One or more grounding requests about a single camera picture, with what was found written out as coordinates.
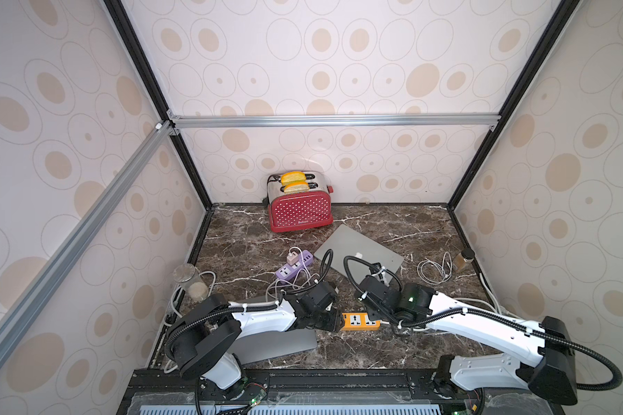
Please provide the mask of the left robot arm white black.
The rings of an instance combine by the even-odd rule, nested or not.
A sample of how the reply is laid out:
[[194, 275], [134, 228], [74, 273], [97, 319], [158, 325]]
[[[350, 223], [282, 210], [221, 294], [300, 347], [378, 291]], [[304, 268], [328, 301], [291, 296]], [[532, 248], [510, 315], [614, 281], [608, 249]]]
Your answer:
[[228, 391], [244, 378], [239, 358], [229, 352], [236, 341], [271, 332], [339, 332], [344, 320], [336, 299], [336, 285], [327, 281], [267, 303], [239, 304], [213, 294], [169, 328], [164, 354], [183, 379], [203, 378]]

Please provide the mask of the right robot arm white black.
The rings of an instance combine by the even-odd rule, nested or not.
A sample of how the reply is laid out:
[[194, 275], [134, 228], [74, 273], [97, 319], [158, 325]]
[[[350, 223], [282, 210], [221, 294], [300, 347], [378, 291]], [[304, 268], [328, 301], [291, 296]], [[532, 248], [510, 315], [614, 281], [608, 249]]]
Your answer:
[[[573, 342], [565, 324], [554, 317], [541, 323], [462, 303], [430, 287], [386, 285], [368, 275], [349, 279], [356, 299], [400, 333], [434, 330], [461, 335], [496, 349], [481, 357], [443, 356], [434, 380], [445, 393], [455, 389], [525, 389], [561, 406], [574, 406], [580, 391], [604, 392], [619, 387], [623, 374], [606, 356]], [[576, 355], [584, 354], [611, 374], [602, 383], [581, 383], [576, 375]]]

